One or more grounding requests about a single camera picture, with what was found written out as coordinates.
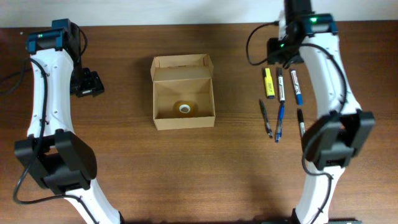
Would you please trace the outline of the brown cardboard box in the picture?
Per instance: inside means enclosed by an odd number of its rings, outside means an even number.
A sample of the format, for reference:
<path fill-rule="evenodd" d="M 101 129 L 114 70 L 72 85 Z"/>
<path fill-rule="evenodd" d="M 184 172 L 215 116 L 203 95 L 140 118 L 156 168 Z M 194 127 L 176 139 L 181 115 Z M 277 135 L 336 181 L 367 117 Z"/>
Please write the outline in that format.
<path fill-rule="evenodd" d="M 153 82 L 153 121 L 157 130 L 210 128 L 215 125 L 213 63 L 208 54 L 154 57 L 150 68 Z M 174 103 L 194 101 L 192 118 L 177 118 Z"/>

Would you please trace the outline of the black capped whiteboard marker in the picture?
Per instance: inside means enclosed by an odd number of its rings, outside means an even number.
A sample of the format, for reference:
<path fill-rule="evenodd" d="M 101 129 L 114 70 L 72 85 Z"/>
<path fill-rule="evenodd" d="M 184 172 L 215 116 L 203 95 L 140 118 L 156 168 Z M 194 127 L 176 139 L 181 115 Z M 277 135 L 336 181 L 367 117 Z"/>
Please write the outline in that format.
<path fill-rule="evenodd" d="M 282 69 L 277 67 L 277 79 L 278 79 L 278 92 L 279 92 L 279 101 L 281 103 L 285 102 L 285 92 L 284 92 L 284 79 L 282 74 Z"/>

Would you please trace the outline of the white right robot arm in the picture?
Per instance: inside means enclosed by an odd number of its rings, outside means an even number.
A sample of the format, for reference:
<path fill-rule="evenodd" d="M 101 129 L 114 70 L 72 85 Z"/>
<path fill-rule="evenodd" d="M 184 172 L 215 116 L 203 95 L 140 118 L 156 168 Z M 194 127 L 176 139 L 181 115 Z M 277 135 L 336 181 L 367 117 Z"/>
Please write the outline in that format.
<path fill-rule="evenodd" d="M 306 178 L 291 223 L 328 223 L 336 184 L 375 125 L 351 91 L 339 43 L 331 14 L 315 13 L 309 0 L 285 0 L 279 36 L 267 44 L 269 64 L 305 64 L 317 102 L 318 119 L 301 140 Z"/>

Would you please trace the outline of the yellow tape roll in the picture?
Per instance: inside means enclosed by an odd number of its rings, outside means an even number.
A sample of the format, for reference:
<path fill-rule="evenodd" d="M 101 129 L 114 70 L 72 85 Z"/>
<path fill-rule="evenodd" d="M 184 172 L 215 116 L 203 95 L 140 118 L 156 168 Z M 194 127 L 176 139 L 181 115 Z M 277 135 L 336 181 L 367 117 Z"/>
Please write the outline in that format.
<path fill-rule="evenodd" d="M 177 118 L 192 118 L 197 113 L 198 106 L 194 101 L 180 100 L 174 103 L 174 115 Z"/>

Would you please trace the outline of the black ballpoint pen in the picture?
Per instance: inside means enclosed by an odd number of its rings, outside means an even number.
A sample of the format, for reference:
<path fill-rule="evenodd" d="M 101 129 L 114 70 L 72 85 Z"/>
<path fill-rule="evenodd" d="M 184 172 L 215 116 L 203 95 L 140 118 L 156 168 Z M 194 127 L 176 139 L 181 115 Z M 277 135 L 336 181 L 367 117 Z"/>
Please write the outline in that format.
<path fill-rule="evenodd" d="M 269 119 L 267 117 L 267 111 L 266 111 L 265 104 L 264 104 L 264 102 L 261 99 L 259 99 L 259 105 L 261 107 L 261 111 L 262 111 L 262 115 L 263 115 L 263 118 L 264 118 L 267 134 L 272 139 L 273 138 L 273 133 L 272 133 L 271 125 L 270 125 Z"/>

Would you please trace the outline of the yellow highlighter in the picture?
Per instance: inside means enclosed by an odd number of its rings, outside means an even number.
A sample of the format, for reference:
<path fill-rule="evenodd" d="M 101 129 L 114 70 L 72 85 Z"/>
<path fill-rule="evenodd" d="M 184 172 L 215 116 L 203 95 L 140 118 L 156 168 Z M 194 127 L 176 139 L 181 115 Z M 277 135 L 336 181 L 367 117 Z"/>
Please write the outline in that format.
<path fill-rule="evenodd" d="M 266 96 L 268 99 L 275 98 L 274 85 L 270 68 L 264 69 L 264 83 L 266 88 Z"/>

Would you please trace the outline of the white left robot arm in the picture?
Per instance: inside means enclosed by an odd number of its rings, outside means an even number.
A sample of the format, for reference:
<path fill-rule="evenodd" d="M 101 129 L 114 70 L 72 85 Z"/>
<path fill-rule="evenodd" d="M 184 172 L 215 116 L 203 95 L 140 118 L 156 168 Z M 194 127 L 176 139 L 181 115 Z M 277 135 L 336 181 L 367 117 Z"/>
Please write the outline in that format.
<path fill-rule="evenodd" d="M 95 153 L 74 131 L 70 97 L 97 96 L 104 86 L 82 66 L 88 40 L 69 19 L 29 34 L 26 49 L 34 75 L 34 102 L 27 138 L 14 154 L 24 171 L 13 192 L 20 205 L 69 201 L 87 223 L 124 223 L 97 179 Z"/>

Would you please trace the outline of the blue capped whiteboard marker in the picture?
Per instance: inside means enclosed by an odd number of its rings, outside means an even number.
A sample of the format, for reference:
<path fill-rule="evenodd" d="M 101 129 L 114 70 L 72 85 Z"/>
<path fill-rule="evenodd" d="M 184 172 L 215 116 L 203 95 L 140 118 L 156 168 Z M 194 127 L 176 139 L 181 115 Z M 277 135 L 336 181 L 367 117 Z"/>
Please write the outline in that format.
<path fill-rule="evenodd" d="M 300 89 L 299 80 L 298 80 L 298 77 L 297 77 L 296 70 L 291 70 L 290 71 L 290 76 L 292 78 L 292 83 L 293 83 L 294 90 L 295 90 L 295 97 L 296 97 L 297 104 L 299 106 L 302 106 L 303 105 L 303 98 L 302 98 L 302 93 L 301 93 L 301 89 Z"/>

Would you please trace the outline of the blue ballpoint pen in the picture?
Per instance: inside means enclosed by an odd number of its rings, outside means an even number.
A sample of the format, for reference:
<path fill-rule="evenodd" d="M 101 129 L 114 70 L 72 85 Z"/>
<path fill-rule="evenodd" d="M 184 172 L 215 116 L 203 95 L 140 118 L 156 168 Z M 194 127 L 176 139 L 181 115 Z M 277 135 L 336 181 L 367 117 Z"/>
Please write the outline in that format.
<path fill-rule="evenodd" d="M 285 105 L 283 103 L 280 104 L 279 114 L 278 114 L 278 122 L 277 122 L 277 134 L 275 137 L 276 143 L 280 141 L 282 138 L 282 124 L 284 119 Z"/>

